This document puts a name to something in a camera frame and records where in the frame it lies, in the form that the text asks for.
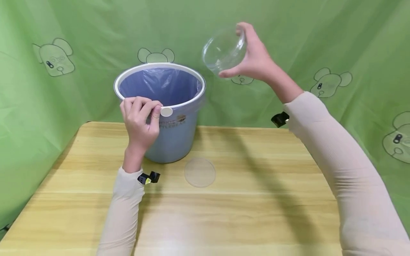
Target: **sleeve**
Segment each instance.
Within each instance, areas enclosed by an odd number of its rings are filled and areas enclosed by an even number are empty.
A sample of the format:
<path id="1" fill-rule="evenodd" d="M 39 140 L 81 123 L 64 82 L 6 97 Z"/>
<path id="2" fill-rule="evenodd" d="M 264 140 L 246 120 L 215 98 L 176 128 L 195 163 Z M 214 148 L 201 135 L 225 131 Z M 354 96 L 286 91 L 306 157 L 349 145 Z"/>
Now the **sleeve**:
<path id="1" fill-rule="evenodd" d="M 118 170 L 97 256 L 131 255 L 137 235 L 138 204 L 144 195 L 144 186 L 137 180 L 141 174 L 142 169 L 136 173 Z"/>
<path id="2" fill-rule="evenodd" d="M 304 92 L 285 104 L 285 112 L 290 131 L 306 146 L 336 197 L 343 255 L 410 255 L 409 237 L 381 177 L 322 101 Z"/>

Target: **green cloth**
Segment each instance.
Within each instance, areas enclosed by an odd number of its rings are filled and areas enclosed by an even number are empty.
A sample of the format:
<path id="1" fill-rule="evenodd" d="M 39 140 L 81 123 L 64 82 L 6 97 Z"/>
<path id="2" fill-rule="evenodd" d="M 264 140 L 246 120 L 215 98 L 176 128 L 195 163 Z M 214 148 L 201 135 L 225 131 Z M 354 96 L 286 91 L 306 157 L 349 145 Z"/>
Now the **green cloth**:
<path id="1" fill-rule="evenodd" d="M 200 72 L 200 125 L 273 127 L 282 106 L 269 87 L 201 62 L 213 33 L 243 20 L 360 143 L 409 231 L 409 13 L 407 0 L 0 0 L 0 228 L 82 124 L 121 121 L 112 84 L 129 67 Z"/>

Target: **cartoon bear face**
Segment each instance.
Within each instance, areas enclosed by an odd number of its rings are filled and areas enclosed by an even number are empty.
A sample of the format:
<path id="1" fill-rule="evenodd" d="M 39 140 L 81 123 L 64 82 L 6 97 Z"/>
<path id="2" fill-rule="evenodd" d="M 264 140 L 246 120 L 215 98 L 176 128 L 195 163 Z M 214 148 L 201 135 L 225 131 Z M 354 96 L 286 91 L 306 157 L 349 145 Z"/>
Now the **cartoon bear face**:
<path id="1" fill-rule="evenodd" d="M 383 138 L 383 147 L 395 159 L 410 163 L 410 111 L 396 116 L 393 127 L 396 130 Z"/>
<path id="2" fill-rule="evenodd" d="M 310 89 L 310 92 L 319 98 L 328 98 L 336 93 L 336 89 L 341 86 L 348 86 L 352 81 L 352 74 L 345 72 L 341 75 L 331 74 L 330 69 L 323 68 L 319 70 L 314 79 L 317 83 Z"/>
<path id="3" fill-rule="evenodd" d="M 33 44 L 34 53 L 39 61 L 46 67 L 52 77 L 71 73 L 75 70 L 74 64 L 68 58 L 73 54 L 71 46 L 63 39 L 56 38 L 52 44 L 38 46 Z"/>
<path id="4" fill-rule="evenodd" d="M 142 63 L 155 63 L 155 62 L 174 62 L 175 55 L 171 49 L 164 49 L 161 53 L 150 52 L 146 48 L 141 48 L 138 51 L 138 59 Z"/>
<path id="5" fill-rule="evenodd" d="M 253 82 L 253 78 L 245 77 L 243 75 L 237 75 L 233 77 L 231 80 L 236 84 L 250 84 Z"/>

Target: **clear plastic lid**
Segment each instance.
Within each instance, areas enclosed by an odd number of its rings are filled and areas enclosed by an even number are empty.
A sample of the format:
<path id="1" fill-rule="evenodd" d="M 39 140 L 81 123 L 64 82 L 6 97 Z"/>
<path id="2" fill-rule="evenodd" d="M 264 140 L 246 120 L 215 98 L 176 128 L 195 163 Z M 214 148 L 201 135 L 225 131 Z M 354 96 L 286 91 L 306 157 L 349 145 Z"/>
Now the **clear plastic lid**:
<path id="1" fill-rule="evenodd" d="M 215 167 L 207 159 L 194 158 L 185 166 L 184 176 L 186 181 L 192 186 L 205 188 L 215 181 Z"/>
<path id="2" fill-rule="evenodd" d="M 202 60 L 214 74 L 241 63 L 246 53 L 245 33 L 239 26 L 219 30 L 204 46 Z"/>

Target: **trash can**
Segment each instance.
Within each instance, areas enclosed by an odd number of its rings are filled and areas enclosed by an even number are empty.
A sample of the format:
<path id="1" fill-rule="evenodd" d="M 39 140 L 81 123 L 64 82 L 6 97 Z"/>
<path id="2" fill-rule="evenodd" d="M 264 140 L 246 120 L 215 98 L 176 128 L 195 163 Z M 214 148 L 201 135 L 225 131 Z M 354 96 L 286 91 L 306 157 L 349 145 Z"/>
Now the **trash can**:
<path id="1" fill-rule="evenodd" d="M 185 157 L 194 141 L 198 111 L 205 103 L 205 80 L 195 70 L 174 63 L 147 63 L 130 68 L 114 82 L 120 100 L 159 100 L 159 136 L 145 157 L 172 163 Z"/>

